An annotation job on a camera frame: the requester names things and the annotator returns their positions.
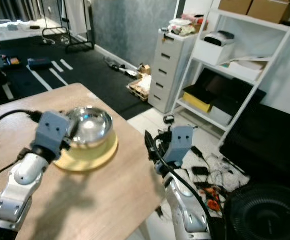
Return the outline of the shiny steel bowl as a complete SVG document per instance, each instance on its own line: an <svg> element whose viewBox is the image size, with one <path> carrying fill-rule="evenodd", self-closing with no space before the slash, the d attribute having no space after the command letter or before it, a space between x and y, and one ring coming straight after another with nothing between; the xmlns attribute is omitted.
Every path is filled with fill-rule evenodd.
<svg viewBox="0 0 290 240"><path fill-rule="evenodd" d="M104 142L113 130L113 118L106 110L95 106L78 106L67 112L69 119L79 117L76 140L81 147L94 147Z"/></svg>

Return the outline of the yellow round plate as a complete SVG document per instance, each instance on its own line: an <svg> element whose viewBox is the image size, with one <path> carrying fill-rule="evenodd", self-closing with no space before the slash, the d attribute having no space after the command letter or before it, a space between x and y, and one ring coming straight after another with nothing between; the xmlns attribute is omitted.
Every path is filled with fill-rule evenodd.
<svg viewBox="0 0 290 240"><path fill-rule="evenodd" d="M119 147L119 139L114 130L109 136L95 146L72 146L69 150L62 150L62 155L54 165L70 172L88 172L99 169L110 162Z"/></svg>

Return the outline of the yellow and black box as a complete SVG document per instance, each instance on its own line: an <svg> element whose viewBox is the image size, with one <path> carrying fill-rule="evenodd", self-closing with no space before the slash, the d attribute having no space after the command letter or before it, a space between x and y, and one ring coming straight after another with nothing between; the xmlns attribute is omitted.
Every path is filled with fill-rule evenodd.
<svg viewBox="0 0 290 240"><path fill-rule="evenodd" d="M198 110L209 114L212 103L216 100L216 94L211 93L202 86L187 86L183 89L183 100Z"/></svg>

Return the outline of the wooden crate with items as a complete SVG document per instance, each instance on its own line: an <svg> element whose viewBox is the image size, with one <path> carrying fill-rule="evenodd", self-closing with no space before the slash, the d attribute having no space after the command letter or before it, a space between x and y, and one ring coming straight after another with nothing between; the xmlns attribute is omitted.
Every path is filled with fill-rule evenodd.
<svg viewBox="0 0 290 240"><path fill-rule="evenodd" d="M136 80L129 83L126 88L130 94L136 96L142 102L148 102L150 95L150 87L152 82L152 76L148 74L139 73L136 76Z"/></svg>

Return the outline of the white drawer cabinet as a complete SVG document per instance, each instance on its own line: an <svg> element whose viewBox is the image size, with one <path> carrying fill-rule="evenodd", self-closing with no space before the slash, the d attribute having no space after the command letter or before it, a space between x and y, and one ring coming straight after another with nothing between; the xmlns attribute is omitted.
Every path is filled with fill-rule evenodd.
<svg viewBox="0 0 290 240"><path fill-rule="evenodd" d="M148 103L162 114L172 110L195 41L195 34L179 36L158 31Z"/></svg>

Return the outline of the black box on floor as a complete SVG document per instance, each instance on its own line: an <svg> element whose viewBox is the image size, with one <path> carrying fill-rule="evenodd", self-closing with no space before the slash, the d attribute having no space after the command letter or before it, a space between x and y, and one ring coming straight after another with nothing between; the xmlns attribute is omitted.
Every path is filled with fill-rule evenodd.
<svg viewBox="0 0 290 240"><path fill-rule="evenodd" d="M33 57L27 59L27 66L32 71L49 69L52 66L52 61L49 57Z"/></svg>

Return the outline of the black clothes rack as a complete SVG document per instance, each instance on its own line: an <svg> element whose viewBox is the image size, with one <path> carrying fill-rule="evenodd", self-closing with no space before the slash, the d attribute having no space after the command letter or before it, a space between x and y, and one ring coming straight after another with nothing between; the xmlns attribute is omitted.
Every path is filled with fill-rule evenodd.
<svg viewBox="0 0 290 240"><path fill-rule="evenodd" d="M91 0L55 0L58 9L58 26L48 26L48 16L45 5L42 5L42 15L46 27L41 37L50 44L55 44L49 35L58 35L65 45L65 53L77 53L94 50L94 23Z"/></svg>

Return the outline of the large black bag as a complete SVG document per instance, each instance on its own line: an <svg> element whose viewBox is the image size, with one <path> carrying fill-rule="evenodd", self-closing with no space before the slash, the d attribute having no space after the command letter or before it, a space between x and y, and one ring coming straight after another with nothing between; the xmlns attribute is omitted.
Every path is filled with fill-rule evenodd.
<svg viewBox="0 0 290 240"><path fill-rule="evenodd" d="M262 104L247 107L219 151L246 172L290 177L290 114Z"/></svg>

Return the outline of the white printer with black top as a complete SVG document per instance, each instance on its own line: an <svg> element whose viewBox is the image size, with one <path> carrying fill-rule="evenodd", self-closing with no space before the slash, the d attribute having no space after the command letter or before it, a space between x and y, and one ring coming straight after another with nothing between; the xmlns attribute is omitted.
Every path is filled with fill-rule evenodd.
<svg viewBox="0 0 290 240"><path fill-rule="evenodd" d="M212 66L229 62L234 55L235 35L225 30L216 30L199 39L193 57Z"/></svg>

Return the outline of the flat white shelf box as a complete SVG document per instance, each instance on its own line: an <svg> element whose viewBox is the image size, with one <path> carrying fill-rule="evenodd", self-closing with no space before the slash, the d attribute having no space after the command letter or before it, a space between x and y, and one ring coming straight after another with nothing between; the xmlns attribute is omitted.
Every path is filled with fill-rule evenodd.
<svg viewBox="0 0 290 240"><path fill-rule="evenodd" d="M228 69L239 77L246 80L255 81L263 73L268 61L234 60L229 63Z"/></svg>

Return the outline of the clutter pile on cabinet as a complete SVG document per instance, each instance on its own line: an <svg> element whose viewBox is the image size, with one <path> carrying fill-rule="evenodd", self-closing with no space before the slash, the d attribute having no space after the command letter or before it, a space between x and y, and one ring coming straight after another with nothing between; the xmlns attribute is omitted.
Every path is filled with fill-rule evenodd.
<svg viewBox="0 0 290 240"><path fill-rule="evenodd" d="M194 35L209 25L204 14L182 14L180 18L172 19L167 26L168 34L186 37Z"/></svg>

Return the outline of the black round fan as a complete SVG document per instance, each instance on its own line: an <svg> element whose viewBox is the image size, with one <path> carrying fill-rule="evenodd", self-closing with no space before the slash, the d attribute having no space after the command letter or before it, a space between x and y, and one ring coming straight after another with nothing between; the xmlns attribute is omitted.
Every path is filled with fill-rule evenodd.
<svg viewBox="0 0 290 240"><path fill-rule="evenodd" d="M290 240L290 188L255 183L225 201L229 240Z"/></svg>

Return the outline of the white metal shelf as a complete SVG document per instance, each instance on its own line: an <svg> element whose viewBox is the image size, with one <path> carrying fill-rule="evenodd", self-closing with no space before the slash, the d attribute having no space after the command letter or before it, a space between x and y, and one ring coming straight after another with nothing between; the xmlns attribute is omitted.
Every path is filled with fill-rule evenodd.
<svg viewBox="0 0 290 240"><path fill-rule="evenodd" d="M179 112L189 111L203 119L203 121L207 121L212 126L222 130L223 135L221 135L219 139L219 144L222 146L227 135L230 133L248 105L250 105L255 93L266 79L267 74L270 73L271 69L275 66L276 60L283 54L287 42L290 39L290 25L267 22L265 20L247 16L247 14L236 14L223 11L218 9L219 3L220 0L210 0L209 10L204 14L204 18L207 20L208 25L198 32L196 42L202 40L211 32L230 32L235 36L235 48L232 54L232 59L229 62L219 65L211 65L199 61L193 57L193 50L195 50L196 46L195 42L193 50L191 51L190 61L185 68L184 76L180 84L182 87L186 86L190 73L194 73L191 78L191 83L196 83L200 77L200 73L205 69L210 69L222 76L231 79L236 78L247 83L251 86L251 90L248 92L243 103L241 103L241 106L228 124L218 122L211 114L202 112L202 110L186 103L186 101L183 100L183 90L179 90L175 95L175 101L172 105L171 112L177 114ZM225 67L225 64L234 60L247 60L252 58L268 59L264 71L257 80L247 80L240 77L238 74L233 73L228 67Z"/></svg>

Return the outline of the small brown cardboard box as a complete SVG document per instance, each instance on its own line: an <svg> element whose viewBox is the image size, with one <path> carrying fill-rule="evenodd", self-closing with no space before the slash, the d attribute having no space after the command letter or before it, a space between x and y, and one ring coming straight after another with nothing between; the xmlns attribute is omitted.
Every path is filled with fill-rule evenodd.
<svg viewBox="0 0 290 240"><path fill-rule="evenodd" d="M220 0L218 9L229 13L247 15L253 0Z"/></svg>

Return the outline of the large brown cardboard box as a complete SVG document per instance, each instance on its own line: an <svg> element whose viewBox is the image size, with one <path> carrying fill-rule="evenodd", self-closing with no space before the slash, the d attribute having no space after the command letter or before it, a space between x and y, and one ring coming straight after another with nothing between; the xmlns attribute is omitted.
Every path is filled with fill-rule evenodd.
<svg viewBox="0 0 290 240"><path fill-rule="evenodd" d="M253 0L247 16L281 24L290 19L290 0Z"/></svg>

